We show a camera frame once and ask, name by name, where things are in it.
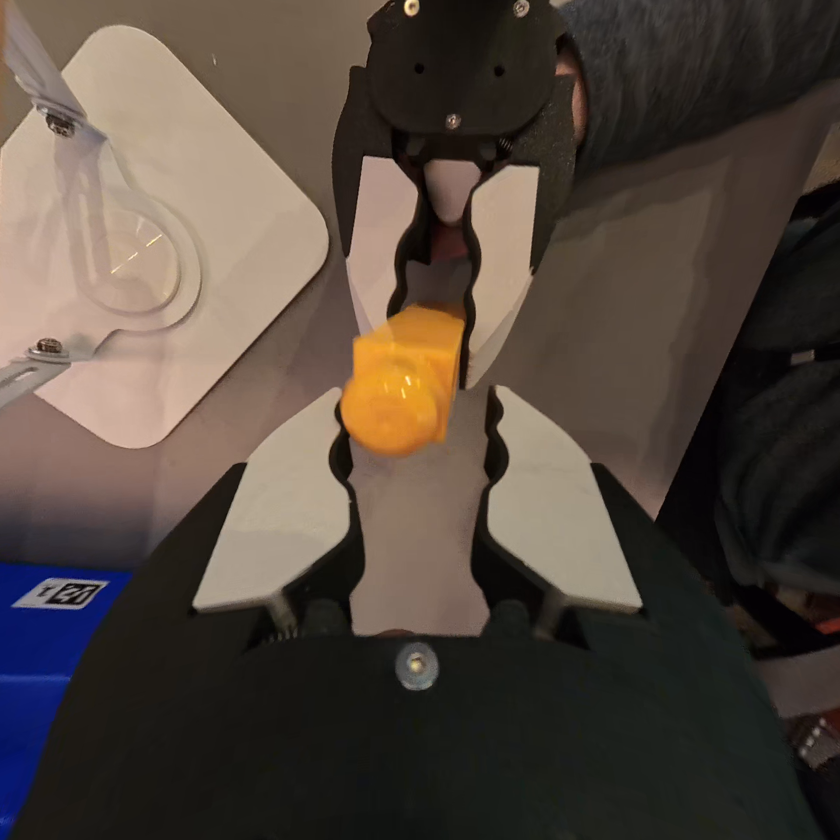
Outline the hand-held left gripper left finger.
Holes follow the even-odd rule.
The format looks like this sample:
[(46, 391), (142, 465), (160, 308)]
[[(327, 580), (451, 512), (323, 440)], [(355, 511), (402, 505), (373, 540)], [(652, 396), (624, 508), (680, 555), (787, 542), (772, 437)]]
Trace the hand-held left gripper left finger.
[(248, 458), (193, 598), (198, 613), (303, 617), (310, 601), (329, 599), (350, 615), (363, 539), (340, 394), (323, 393)]

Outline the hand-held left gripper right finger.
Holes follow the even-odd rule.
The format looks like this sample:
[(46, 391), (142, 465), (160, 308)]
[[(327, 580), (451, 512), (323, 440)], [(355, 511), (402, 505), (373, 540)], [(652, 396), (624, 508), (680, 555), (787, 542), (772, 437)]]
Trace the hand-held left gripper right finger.
[(634, 582), (588, 454), (510, 388), (491, 431), (507, 463), (491, 478), (489, 536), (571, 606), (635, 614)]

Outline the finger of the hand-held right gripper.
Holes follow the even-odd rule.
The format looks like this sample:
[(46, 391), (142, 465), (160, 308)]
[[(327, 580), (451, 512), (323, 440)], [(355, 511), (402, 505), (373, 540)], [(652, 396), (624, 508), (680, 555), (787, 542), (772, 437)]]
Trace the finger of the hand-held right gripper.
[(360, 335), (380, 328), (406, 299), (406, 264), (423, 209), (415, 181), (392, 158), (365, 156), (346, 273)]
[(539, 169), (508, 165), (478, 184), (465, 233), (477, 246), (470, 296), (474, 311), (463, 387), (469, 390), (498, 357), (532, 284), (532, 234)]

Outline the yellow building block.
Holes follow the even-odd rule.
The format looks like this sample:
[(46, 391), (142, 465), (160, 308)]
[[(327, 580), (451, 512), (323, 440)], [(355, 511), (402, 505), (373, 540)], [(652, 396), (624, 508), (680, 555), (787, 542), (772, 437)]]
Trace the yellow building block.
[(353, 341), (353, 372), (339, 409), (358, 445), (403, 458), (446, 440), (465, 330), (462, 306), (429, 302)]

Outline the blue plastic bin with tag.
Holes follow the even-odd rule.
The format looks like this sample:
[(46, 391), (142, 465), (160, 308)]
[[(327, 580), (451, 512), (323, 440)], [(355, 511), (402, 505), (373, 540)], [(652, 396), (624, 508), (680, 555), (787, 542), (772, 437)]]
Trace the blue plastic bin with tag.
[(58, 708), (131, 573), (1, 564), (1, 838), (25, 803)]

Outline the person's right forearm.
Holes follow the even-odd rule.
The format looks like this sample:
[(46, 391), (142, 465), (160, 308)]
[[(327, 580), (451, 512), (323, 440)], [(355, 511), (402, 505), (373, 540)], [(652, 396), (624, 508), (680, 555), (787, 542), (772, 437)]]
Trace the person's right forearm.
[(838, 1), (583, 1), (558, 12), (587, 101), (580, 181), (838, 79)]

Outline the grey desk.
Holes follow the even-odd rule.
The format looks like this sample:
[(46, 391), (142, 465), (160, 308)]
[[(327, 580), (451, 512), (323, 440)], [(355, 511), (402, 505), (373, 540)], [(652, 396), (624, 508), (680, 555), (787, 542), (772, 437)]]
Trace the grey desk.
[[(376, 2), (20, 2), (63, 65), (108, 24), (150, 32), (319, 206)], [(830, 126), (838, 81), (725, 133), (580, 182), (499, 358), (447, 444), (353, 447), (366, 569), (354, 629), (476, 634), (469, 573), (487, 384), (510, 387), (657, 515)], [(340, 247), (167, 438), (106, 444), (35, 395), (2, 411), (2, 561), (127, 570), (226, 469), (350, 370)]]

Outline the person's right hand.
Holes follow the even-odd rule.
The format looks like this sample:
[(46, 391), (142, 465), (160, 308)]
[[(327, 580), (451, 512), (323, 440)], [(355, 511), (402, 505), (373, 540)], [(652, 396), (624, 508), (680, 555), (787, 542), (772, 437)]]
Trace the person's right hand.
[(571, 115), (574, 144), (576, 148), (580, 148), (585, 140), (589, 112), (586, 78), (578, 50), (570, 36), (564, 35), (560, 38), (556, 51), (554, 75), (572, 83)]

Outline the clear round stand disc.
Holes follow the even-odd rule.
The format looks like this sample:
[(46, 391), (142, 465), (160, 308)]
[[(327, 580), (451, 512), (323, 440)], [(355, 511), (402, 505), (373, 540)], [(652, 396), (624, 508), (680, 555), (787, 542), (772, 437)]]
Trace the clear round stand disc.
[(94, 342), (155, 333), (187, 319), (203, 276), (193, 238), (164, 205), (123, 186), (64, 202), (75, 299), (69, 324)]

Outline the person's dark clothing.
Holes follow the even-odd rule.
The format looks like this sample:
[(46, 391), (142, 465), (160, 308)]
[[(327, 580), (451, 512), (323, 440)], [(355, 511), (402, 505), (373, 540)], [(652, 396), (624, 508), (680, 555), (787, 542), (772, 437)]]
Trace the person's dark clothing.
[(790, 222), (721, 376), (714, 519), (738, 583), (838, 595), (838, 201)]

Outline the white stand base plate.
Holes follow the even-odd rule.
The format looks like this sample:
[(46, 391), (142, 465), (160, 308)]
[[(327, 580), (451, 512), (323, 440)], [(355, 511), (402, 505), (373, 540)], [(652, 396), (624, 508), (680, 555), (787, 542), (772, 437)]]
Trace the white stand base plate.
[[(147, 448), (186, 419), (321, 269), (315, 203), (157, 38), (130, 26), (89, 36), (61, 75), (92, 125), (55, 135), (34, 109), (2, 147), (2, 414), (27, 397), (107, 444)], [(203, 285), (161, 332), (94, 342), (75, 299), (64, 202), (127, 186), (192, 237)]]

